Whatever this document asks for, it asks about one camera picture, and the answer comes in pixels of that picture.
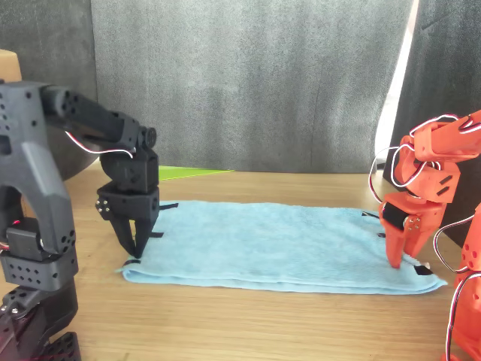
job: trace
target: towel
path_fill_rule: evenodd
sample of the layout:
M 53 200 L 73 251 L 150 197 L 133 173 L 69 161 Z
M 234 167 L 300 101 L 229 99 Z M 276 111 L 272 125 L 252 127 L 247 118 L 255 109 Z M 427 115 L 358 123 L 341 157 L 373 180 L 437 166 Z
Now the towel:
M 386 258 L 375 214 L 273 203 L 161 203 L 127 281 L 304 293 L 405 295 L 446 284 L 414 258 Z

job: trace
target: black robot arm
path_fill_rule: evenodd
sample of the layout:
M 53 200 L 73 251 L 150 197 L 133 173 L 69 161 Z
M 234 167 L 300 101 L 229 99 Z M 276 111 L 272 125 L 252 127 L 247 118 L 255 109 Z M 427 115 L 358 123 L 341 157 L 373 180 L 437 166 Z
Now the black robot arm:
M 100 156 L 112 181 L 98 190 L 96 207 L 129 254 L 142 255 L 159 214 L 155 129 L 69 88 L 0 84 L 0 261 L 6 281 L 19 285 L 0 307 L 0 361 L 81 359 L 75 333 L 49 342 L 77 313 L 78 265 L 71 201 L 47 143 L 47 125 L 102 150 L 128 151 Z M 22 196 L 35 218 L 24 215 Z
M 41 102 L 47 122 L 102 149 L 129 150 L 100 156 L 112 179 L 98 190 L 97 210 L 112 223 L 120 244 L 140 258 L 159 215 L 159 159 L 152 150 L 156 130 L 120 112 L 110 112 L 63 86 L 45 86 Z M 130 221 L 135 222 L 135 240 Z

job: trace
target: white wire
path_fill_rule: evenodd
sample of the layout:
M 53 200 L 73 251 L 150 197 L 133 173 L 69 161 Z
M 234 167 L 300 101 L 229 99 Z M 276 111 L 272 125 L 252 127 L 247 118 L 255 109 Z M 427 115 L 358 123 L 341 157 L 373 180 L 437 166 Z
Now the white wire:
M 441 170 L 441 164 L 439 162 L 430 162 L 433 168 L 436 168 L 438 171 Z
M 467 276 L 466 282 L 468 280 L 470 280 L 471 278 L 476 278 L 476 277 L 481 277 L 481 273 L 473 273 L 472 275 Z M 451 345 L 450 330 L 454 326 L 454 325 L 452 325 L 452 317 L 454 316 L 453 306 L 454 306 L 455 302 L 457 302 L 459 294 L 461 294 L 461 291 L 462 291 L 464 285 L 466 284 L 466 282 L 463 282 L 463 281 L 459 282 L 458 286 L 456 287 L 456 291 L 454 292 L 454 295 L 452 296 L 451 308 L 450 308 L 450 311 L 449 311 L 448 327 L 447 327 L 447 330 L 446 330 L 446 345 L 445 345 L 446 361 L 451 361 L 449 359 L 450 358 L 449 355 L 451 354 L 449 352 L 449 348 L 450 348 L 450 345 Z
M 83 150 L 85 150 L 86 152 L 88 153 L 92 153 L 92 154 L 105 154 L 105 153 L 115 153 L 115 152 L 123 152 L 123 153 L 127 153 L 131 158 L 134 158 L 134 156 L 132 155 L 132 153 L 130 153 L 128 150 L 125 150 L 125 149 L 109 149 L 109 150 L 100 150 L 100 151 L 96 151 L 96 150 L 91 150 L 87 147 L 85 147 L 82 143 L 80 143 L 77 139 L 75 139 L 75 137 L 70 134 L 69 132 L 65 132 L 67 133 L 68 137 L 77 145 L 79 146 L 80 148 L 82 148 Z
M 472 129 L 465 130 L 465 131 L 460 131 L 459 134 L 467 134 L 467 133 L 475 132 L 476 130 L 480 130 L 480 129 L 481 129 L 481 123 L 480 123 L 478 126 L 475 126 L 475 127 L 472 128 Z
M 463 220 L 459 220 L 458 222 L 454 222 L 454 223 L 451 223 L 451 224 L 447 224 L 445 225 L 444 227 L 441 227 L 437 230 L 437 232 L 434 234 L 434 237 L 433 237 L 433 247 L 434 247 L 434 252 L 436 253 L 437 257 L 440 259 L 440 261 L 447 267 L 451 270 L 451 272 L 454 272 L 454 273 L 464 273 L 466 272 L 469 268 L 468 267 L 463 267 L 463 268 L 460 268 L 460 269 L 453 269 L 447 262 L 446 260 L 443 258 L 443 256 L 441 256 L 441 253 L 439 251 L 439 249 L 437 248 L 437 239 L 439 238 L 440 234 L 444 232 L 445 229 L 448 229 L 448 228 L 451 228 L 451 227 L 454 227 L 454 226 L 458 226 L 460 224 L 464 224 L 464 223 L 467 223 L 469 222 L 470 220 L 472 220 L 474 217 L 474 214 L 468 218 L 464 218 Z
M 368 186 L 369 186 L 369 189 L 371 190 L 372 195 L 379 203 L 383 203 L 383 201 L 381 201 L 381 198 L 379 198 L 379 196 L 376 194 L 376 191 L 374 190 L 374 186 L 372 185 L 372 174 L 374 170 L 374 165 L 376 164 L 377 156 L 379 156 L 384 150 L 391 150 L 391 149 L 398 149 L 398 148 L 399 147 L 387 147 L 387 148 L 384 148 L 383 150 L 380 150 L 379 152 L 377 152 L 376 156 L 374 157 L 373 164 L 371 165 L 371 170 L 369 171 L 369 176 L 368 176 Z
M 410 146 L 410 144 L 408 143 L 404 143 L 402 144 L 395 152 L 394 152 L 394 155 L 392 156 L 392 162 L 391 162 L 391 181 L 392 183 L 397 186 L 397 187 L 406 187 L 408 186 L 409 184 L 411 184 L 422 172 L 422 170 L 424 169 L 424 167 L 426 166 L 426 163 L 427 162 L 423 162 L 423 164 L 421 165 L 421 169 L 419 169 L 418 171 L 416 170 L 416 172 L 418 172 L 414 177 L 412 177 L 411 179 L 408 180 L 408 182 L 406 182 L 405 184 L 398 184 L 396 182 L 396 180 L 394 179 L 394 164 L 395 164 L 395 161 L 396 161 L 396 155 L 398 154 L 398 151 L 401 150 L 402 148 L 404 147 L 408 147 L 410 150 L 414 151 L 414 148 Z
M 440 115 L 439 117 L 435 117 L 435 118 L 432 118 L 430 120 L 426 120 L 423 124 L 419 124 L 417 127 L 415 128 L 412 128 L 411 131 L 409 132 L 409 135 L 411 137 L 414 137 L 414 132 L 416 130 L 418 130 L 419 128 L 422 128 L 423 126 L 425 126 L 426 124 L 429 124 L 429 123 L 432 123 L 432 122 L 437 122 L 439 119 L 441 118 L 453 118 L 453 119 L 456 119 L 458 120 L 459 118 L 454 115 L 454 114 L 443 114 L 443 115 Z

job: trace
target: cable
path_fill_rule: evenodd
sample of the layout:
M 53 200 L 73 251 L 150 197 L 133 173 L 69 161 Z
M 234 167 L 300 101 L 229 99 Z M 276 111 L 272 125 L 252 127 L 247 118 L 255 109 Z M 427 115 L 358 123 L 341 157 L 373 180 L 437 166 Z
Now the cable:
M 447 262 L 446 260 L 443 258 L 443 256 L 441 256 L 441 253 L 440 251 L 437 249 L 437 239 L 439 238 L 440 234 L 444 232 L 445 229 L 448 229 L 448 228 L 451 228 L 451 227 L 454 227 L 454 226 L 458 226 L 460 224 L 465 224 L 467 222 L 469 222 L 470 220 L 472 220 L 474 217 L 474 214 L 468 218 L 465 218 L 463 220 L 459 220 L 458 222 L 454 222 L 454 223 L 451 223 L 451 224 L 448 224 L 444 227 L 441 227 L 437 230 L 437 232 L 434 234 L 434 237 L 433 237 L 433 247 L 434 247 L 434 252 L 436 252 L 436 255 L 439 257 L 439 259 L 441 260 L 441 262 L 451 270 L 451 272 L 454 272 L 454 273 L 465 273 L 466 271 L 469 270 L 468 267 L 463 267 L 463 268 L 460 268 L 460 269 L 453 269 Z
M 456 287 L 456 291 L 452 296 L 451 301 L 451 308 L 449 311 L 449 321 L 448 327 L 446 330 L 446 361 L 451 361 L 451 337 L 452 337 L 452 328 L 454 326 L 454 319 L 456 316 L 456 308 L 458 307 L 458 300 L 459 296 L 461 295 L 461 291 L 471 278 L 481 277 L 481 272 L 474 272 L 473 274 L 467 276 L 463 281 L 459 282 L 459 285 Z
M 369 176 L 368 176 L 368 186 L 369 186 L 369 189 L 371 190 L 371 193 L 373 194 L 374 198 L 379 203 L 383 203 L 383 201 L 377 195 L 376 190 L 374 189 L 373 180 L 372 180 L 372 174 L 373 174 L 373 170 L 374 170 L 374 165 L 376 164 L 377 156 L 379 156 L 384 150 L 391 150 L 391 149 L 398 149 L 398 148 L 399 147 L 387 147 L 387 148 L 384 148 L 383 150 L 380 150 L 379 152 L 377 152 L 376 156 L 374 157 L 373 164 L 371 165 L 371 170 L 369 171 Z
M 411 143 L 404 143 L 402 144 L 395 152 L 394 155 L 392 156 L 392 162 L 391 162 L 391 181 L 392 183 L 397 186 L 397 187 L 406 187 L 409 184 L 411 184 L 417 177 L 418 175 L 421 174 L 422 170 L 426 166 L 427 162 L 423 162 L 417 169 L 416 171 L 409 177 L 407 182 L 405 184 L 398 184 L 396 180 L 394 179 L 394 164 L 396 160 L 396 155 L 398 154 L 399 150 L 401 150 L 404 147 L 408 147 L 410 150 L 414 151 L 413 145 Z
M 92 153 L 92 154 L 105 154 L 105 153 L 123 152 L 123 153 L 127 153 L 131 158 L 134 158 L 133 154 L 130 153 L 128 150 L 125 150 L 125 149 L 110 149 L 110 150 L 100 150 L 100 151 L 90 150 L 89 148 L 85 147 L 82 143 L 80 143 L 77 139 L 75 139 L 75 137 L 74 137 L 70 132 L 65 132 L 65 133 L 67 133 L 68 137 L 69 137 L 77 146 L 79 146 L 80 148 L 82 148 L 83 150 L 85 150 L 85 151 L 88 152 L 88 153 Z
M 441 164 L 439 162 L 430 162 L 432 167 L 437 169 L 438 171 L 441 170 Z
M 458 120 L 458 116 L 457 115 L 454 115 L 454 114 L 443 114 L 443 115 L 440 115 L 439 117 L 435 117 L 435 118 L 432 118 L 430 120 L 426 120 L 423 124 L 419 124 L 418 126 L 412 128 L 409 132 L 409 135 L 411 137 L 414 137 L 414 132 L 420 128 L 422 128 L 423 126 L 425 126 L 426 124 L 429 124 L 429 123 L 432 123 L 432 122 L 437 122 L 439 119 L 441 118 L 453 118 L 455 120 Z
M 481 129 L 481 123 L 476 123 L 473 124 L 473 121 L 470 120 L 469 124 L 466 124 L 465 126 L 462 126 L 462 128 L 459 129 L 459 134 L 467 134 L 471 132 L 475 132 L 476 130 Z

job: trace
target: green paper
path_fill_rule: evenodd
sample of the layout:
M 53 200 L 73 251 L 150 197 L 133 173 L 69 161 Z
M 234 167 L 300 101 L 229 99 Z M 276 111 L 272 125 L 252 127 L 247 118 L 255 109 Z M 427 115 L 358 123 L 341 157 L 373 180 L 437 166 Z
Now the green paper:
M 183 167 L 168 167 L 161 165 L 159 167 L 159 179 L 166 181 L 168 179 L 178 179 L 185 177 L 195 177 L 197 175 L 208 175 L 224 173 L 226 171 L 220 171 L 216 169 L 201 169 L 201 168 L 183 168 Z

